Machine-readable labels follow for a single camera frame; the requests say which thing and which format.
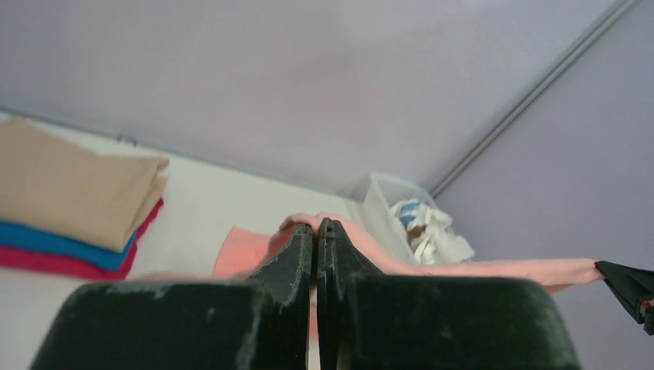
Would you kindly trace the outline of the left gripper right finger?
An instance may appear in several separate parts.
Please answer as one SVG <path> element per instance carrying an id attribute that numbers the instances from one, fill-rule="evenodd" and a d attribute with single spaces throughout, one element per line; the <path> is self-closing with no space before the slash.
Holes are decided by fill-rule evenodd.
<path id="1" fill-rule="evenodd" d="M 581 366 L 555 303 L 533 281 L 384 274 L 330 219 L 317 253 L 323 369 Z"/>

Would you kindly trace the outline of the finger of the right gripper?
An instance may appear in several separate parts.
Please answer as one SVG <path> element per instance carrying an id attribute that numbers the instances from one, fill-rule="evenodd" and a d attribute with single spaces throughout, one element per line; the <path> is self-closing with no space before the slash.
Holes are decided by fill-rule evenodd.
<path id="1" fill-rule="evenodd" d="M 653 336 L 653 271 L 608 261 L 596 262 L 595 268 L 634 321 Z"/>

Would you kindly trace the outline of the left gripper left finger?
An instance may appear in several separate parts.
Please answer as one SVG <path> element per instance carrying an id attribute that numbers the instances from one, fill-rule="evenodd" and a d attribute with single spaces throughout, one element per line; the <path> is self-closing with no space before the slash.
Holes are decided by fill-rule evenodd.
<path id="1" fill-rule="evenodd" d="M 33 369 L 305 369 L 313 232 L 296 224 L 243 281 L 86 284 L 71 293 Z"/>

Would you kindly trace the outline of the salmon pink t-shirt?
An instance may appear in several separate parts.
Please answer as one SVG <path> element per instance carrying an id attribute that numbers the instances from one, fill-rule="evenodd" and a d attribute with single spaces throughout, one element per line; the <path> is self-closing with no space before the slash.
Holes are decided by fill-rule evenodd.
<path id="1" fill-rule="evenodd" d="M 539 283 L 549 294 L 555 294 L 576 284 L 589 284 L 605 277 L 592 259 L 536 259 L 460 262 L 445 265 L 408 264 L 397 260 L 364 228 L 336 214 L 293 214 L 279 226 L 268 242 L 267 254 L 254 267 L 241 268 L 225 275 L 225 280 L 241 281 L 250 277 L 273 254 L 281 250 L 296 224 L 307 224 L 314 232 L 324 219 L 336 220 L 344 227 L 348 238 L 358 252 L 384 274 L 415 276 L 502 277 L 523 278 Z"/>

